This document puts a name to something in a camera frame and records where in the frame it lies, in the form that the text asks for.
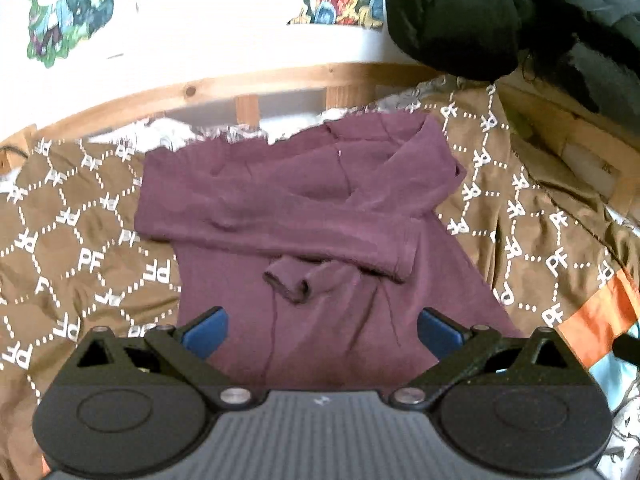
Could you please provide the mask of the maroon long-sleeve shirt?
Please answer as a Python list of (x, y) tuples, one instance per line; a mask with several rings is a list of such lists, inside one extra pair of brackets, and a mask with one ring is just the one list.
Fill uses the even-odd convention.
[(464, 177), (433, 116), (348, 116), (149, 152), (134, 227), (176, 254), (180, 323), (227, 312), (209, 362), (234, 382), (394, 388), (434, 363), (426, 308), (516, 334), (436, 212)]

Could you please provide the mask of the brown patterned duvet cover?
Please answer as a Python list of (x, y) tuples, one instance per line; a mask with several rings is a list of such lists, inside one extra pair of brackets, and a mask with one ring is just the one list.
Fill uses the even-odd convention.
[[(437, 207), (438, 218), (516, 333), (559, 330), (619, 270), (638, 286), (638, 236), (618, 226), (559, 159), (518, 134), (495, 87), (445, 78), (445, 90), (414, 112), (360, 110), (338, 119), (406, 112), (438, 121), (465, 171), (460, 188)], [(180, 323), (176, 254), (166, 240), (142, 237), (134, 227), (144, 159), (157, 149), (41, 141), (2, 196), (3, 478), (41, 476), (32, 415), (89, 330), (105, 325), (141, 337)]]

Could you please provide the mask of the orange and blue cloth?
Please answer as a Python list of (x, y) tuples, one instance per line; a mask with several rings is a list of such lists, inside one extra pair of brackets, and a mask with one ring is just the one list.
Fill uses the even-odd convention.
[(639, 289), (619, 270), (574, 313), (559, 332), (596, 380), (613, 416), (613, 433), (598, 469), (608, 479), (639, 477), (639, 369), (614, 356), (618, 336), (639, 336)]

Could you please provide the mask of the white floral bed sheet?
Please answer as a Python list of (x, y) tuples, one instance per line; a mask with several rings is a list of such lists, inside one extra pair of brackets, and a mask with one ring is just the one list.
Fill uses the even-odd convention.
[(408, 89), (378, 87), (373, 101), (351, 106), (326, 106), (326, 92), (319, 89), (266, 94), (259, 98), (262, 118), (256, 126), (246, 122), (234, 124), (233, 102), (215, 101), (144, 118), (118, 129), (90, 136), (88, 140), (92, 143), (122, 144), (140, 153), (160, 146), (177, 151), (188, 144), (215, 138), (223, 138), (229, 142), (262, 139), (273, 144), (350, 112), (414, 112), (422, 99), (429, 94), (443, 92), (446, 85), (446, 78), (440, 76)]

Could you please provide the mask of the black puffy jacket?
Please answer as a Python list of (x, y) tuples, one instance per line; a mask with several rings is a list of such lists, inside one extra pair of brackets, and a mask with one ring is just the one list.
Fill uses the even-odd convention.
[(593, 113), (639, 120), (639, 0), (386, 0), (414, 60), (493, 82), (529, 68)]

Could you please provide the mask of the green anime character poster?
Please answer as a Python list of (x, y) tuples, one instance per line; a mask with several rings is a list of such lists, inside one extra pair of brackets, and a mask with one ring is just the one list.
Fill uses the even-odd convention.
[(52, 67), (111, 21), (115, 0), (29, 0), (27, 57)]

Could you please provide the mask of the wooden bed frame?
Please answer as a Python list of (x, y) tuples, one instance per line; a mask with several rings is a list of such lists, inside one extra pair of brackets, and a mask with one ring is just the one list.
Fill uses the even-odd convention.
[[(327, 108), (371, 102), (378, 88), (409, 88), (437, 76), (437, 70), (398, 63), (337, 63), (264, 70), (171, 84), (130, 94), (83, 110), (53, 125), (30, 125), (1, 142), (1, 171), (21, 166), (35, 140), (75, 140), (192, 105), (232, 99), (235, 119), (252, 127), (260, 119), (259, 99), (266, 94), (320, 90)], [(559, 88), (516, 70), (498, 81), (503, 104), (516, 110), (561, 158), (580, 146), (615, 171), (608, 203), (629, 214), (639, 203), (639, 143), (623, 126), (591, 113)]]

